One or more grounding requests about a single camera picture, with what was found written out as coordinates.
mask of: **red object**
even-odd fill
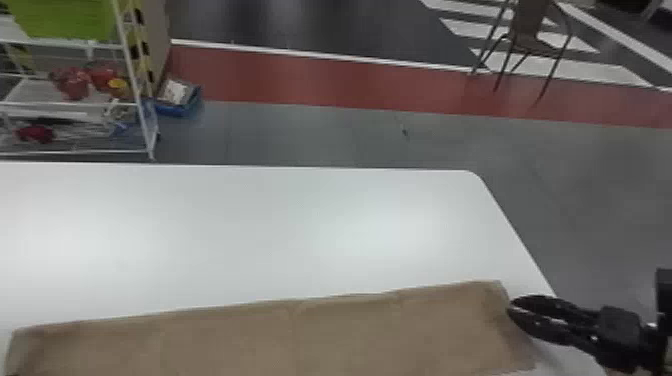
[[[79,76],[69,77],[63,82],[61,91],[70,100],[82,100],[89,96],[89,81]]]
[[[80,68],[56,69],[49,74],[49,78],[56,89],[70,100],[79,101],[89,96],[90,78]]]
[[[54,131],[42,125],[29,125],[16,131],[16,137],[21,141],[35,140],[40,144],[54,141]]]
[[[98,64],[87,69],[93,86],[98,91],[107,92],[110,90],[108,83],[119,77],[117,69],[110,64]]]

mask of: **chair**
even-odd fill
[[[546,82],[544,82],[544,86],[541,89],[541,93],[539,94],[539,98],[541,98],[546,93],[548,84],[553,78],[553,75],[555,74],[555,71],[558,68],[560,60],[565,54],[565,50],[567,49],[569,41],[574,36],[571,24],[569,22],[569,17],[553,0],[518,0],[512,7],[514,16],[513,20],[511,21],[509,31],[501,35],[495,41],[495,43],[490,48],[488,48],[490,41],[492,40],[492,37],[495,34],[495,31],[497,30],[497,27],[502,22],[502,15],[504,14],[504,11],[509,7],[509,3],[511,3],[511,0],[503,1],[502,6],[499,9],[499,14],[497,15],[497,18],[494,24],[492,25],[492,28],[490,29],[490,33],[488,34],[488,37],[483,43],[483,48],[481,48],[481,53],[478,56],[478,62],[472,68],[471,73],[472,74],[475,73],[476,70],[481,66],[481,64],[485,64],[485,62],[488,61],[488,59],[490,58],[490,55],[492,55],[492,52],[495,50],[495,48],[497,48],[497,46],[502,42],[502,40],[506,39],[510,43],[510,45],[506,53],[506,57],[504,58],[502,68],[499,72],[499,75],[497,76],[497,81],[495,82],[494,90],[497,90],[499,88],[499,84],[502,81],[504,72],[506,71],[506,68],[509,65],[509,60],[511,58],[512,52],[515,51],[522,53],[523,57],[520,58],[520,60],[513,66],[513,68],[509,73],[515,72],[516,69],[518,69],[518,67],[520,66],[520,64],[522,64],[523,61],[525,61],[525,59],[527,59],[527,57],[530,55],[550,57],[555,59],[555,61],[553,62],[553,67],[551,68],[550,73],[546,77]],[[554,47],[549,43],[539,39],[537,36],[539,34],[539,30],[541,29],[544,17],[546,16],[546,13],[550,8],[555,9],[560,15],[560,19],[562,20],[564,30],[567,35],[567,38],[565,39],[565,42],[561,48]]]

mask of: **brown towel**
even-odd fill
[[[15,331],[6,375],[486,376],[531,369],[498,282]]]

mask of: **green box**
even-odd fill
[[[30,37],[105,41],[116,35],[112,0],[3,1]],[[123,10],[126,1],[119,3]]]

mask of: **gray floor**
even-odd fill
[[[672,131],[211,102],[162,133],[159,163],[474,171],[578,304],[652,319],[654,270],[672,267]]]

